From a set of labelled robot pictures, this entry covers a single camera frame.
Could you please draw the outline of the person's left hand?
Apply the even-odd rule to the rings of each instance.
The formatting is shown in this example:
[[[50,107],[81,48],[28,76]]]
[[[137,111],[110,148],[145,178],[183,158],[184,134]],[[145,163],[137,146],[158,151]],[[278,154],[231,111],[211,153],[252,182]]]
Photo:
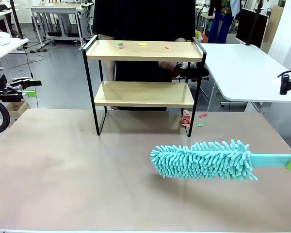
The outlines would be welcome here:
[[[172,71],[177,65],[177,62],[159,62],[159,67],[162,70]]]

